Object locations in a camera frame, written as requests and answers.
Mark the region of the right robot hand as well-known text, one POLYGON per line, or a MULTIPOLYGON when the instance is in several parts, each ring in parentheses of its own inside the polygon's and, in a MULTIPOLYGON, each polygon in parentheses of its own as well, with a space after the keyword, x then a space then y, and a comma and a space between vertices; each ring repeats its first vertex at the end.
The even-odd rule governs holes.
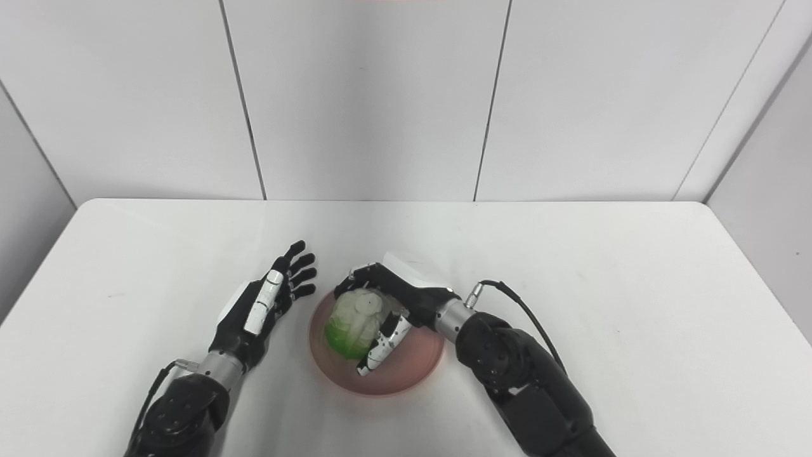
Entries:
POLYGON ((399 306, 390 312, 358 362, 360 376, 375 371, 410 329, 430 329, 455 341, 458 325, 444 324, 443 320, 450 309, 463 306, 463 300, 428 263, 405 253, 386 252, 382 261, 351 270, 334 289, 334 297, 339 299, 357 289, 377 290, 399 306))

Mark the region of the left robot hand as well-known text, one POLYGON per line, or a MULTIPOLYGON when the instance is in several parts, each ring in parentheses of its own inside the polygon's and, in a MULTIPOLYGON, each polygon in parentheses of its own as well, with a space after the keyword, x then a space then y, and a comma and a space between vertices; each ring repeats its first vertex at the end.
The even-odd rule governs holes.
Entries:
POLYGON ((268 338, 295 301, 316 292, 315 255, 299 240, 276 258, 267 273, 238 292, 235 303, 220 319, 209 351, 237 359, 248 371, 266 355, 268 338))

